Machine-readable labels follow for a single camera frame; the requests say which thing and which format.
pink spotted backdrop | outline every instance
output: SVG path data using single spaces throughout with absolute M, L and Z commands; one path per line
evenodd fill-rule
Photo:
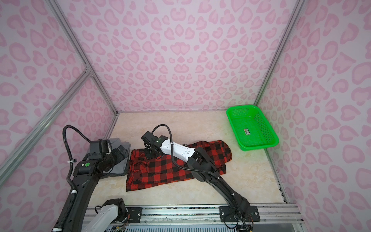
M 309 1 L 259 106 L 309 231 L 371 231 L 371 1 Z
M 0 190 L 0 231 L 50 231 L 67 199 L 68 155 L 62 129 L 73 125 L 89 139 L 103 138 L 112 111 L 89 79 Z M 78 161 L 89 143 L 71 129 L 67 139 Z
M 119 110 L 252 104 L 296 0 L 59 1 Z
M 0 2 L 0 166 L 82 73 L 43 0 Z

marble floor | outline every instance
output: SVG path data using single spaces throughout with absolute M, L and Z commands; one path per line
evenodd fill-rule
M 141 136 L 159 124 L 167 124 L 173 141 L 191 144 L 197 141 L 223 140 L 232 151 L 223 179 L 250 203 L 283 202 L 264 150 L 242 151 L 225 111 L 134 112 L 121 113 L 111 138 L 131 143 L 131 149 L 144 148 Z M 165 127 L 155 135 L 168 136 Z M 208 184 L 196 179 L 126 192 L 126 178 L 109 177 L 99 181 L 89 205 L 123 198 L 125 205 L 224 204 L 224 199 Z

black and red checkered cloth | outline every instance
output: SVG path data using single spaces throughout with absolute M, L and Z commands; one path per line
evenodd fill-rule
M 200 141 L 186 145 L 191 148 L 202 147 L 214 160 L 215 167 L 219 173 L 227 172 L 226 162 L 232 159 L 232 152 L 228 145 L 221 141 L 206 142 Z M 186 163 L 176 157 L 175 161 L 186 166 Z M 126 180 L 126 191 L 147 189 L 161 184 L 193 179 L 190 171 L 178 169 L 172 162 L 171 156 L 165 155 L 161 159 L 147 160 L 144 149 L 136 149 L 131 152 L 129 160 L 129 172 Z

cable tie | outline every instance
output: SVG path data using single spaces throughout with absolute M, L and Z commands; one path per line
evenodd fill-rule
M 68 160 L 67 163 L 76 163 L 77 162 L 77 159 L 73 159 L 73 160 Z

black mounting plate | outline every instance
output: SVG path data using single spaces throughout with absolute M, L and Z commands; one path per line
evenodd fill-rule
M 141 207 L 127 207 L 127 209 L 128 209 L 129 216 L 130 216 L 128 223 L 140 223 L 140 218 L 142 217 L 142 208 Z
M 245 212 L 245 214 L 246 213 L 250 214 L 250 216 L 251 216 L 251 218 L 253 219 L 254 222 L 259 222 L 260 221 L 260 216 L 259 216 L 259 212 L 257 210 L 257 206 L 250 205 L 247 210 L 248 210 L 248 212 Z M 234 215 L 233 215 L 234 212 L 235 212 L 235 210 L 230 208 L 229 206 L 220 206 L 219 207 L 220 221 L 224 222 L 224 220 L 225 220 L 225 222 L 237 222 L 237 220 L 234 218 Z

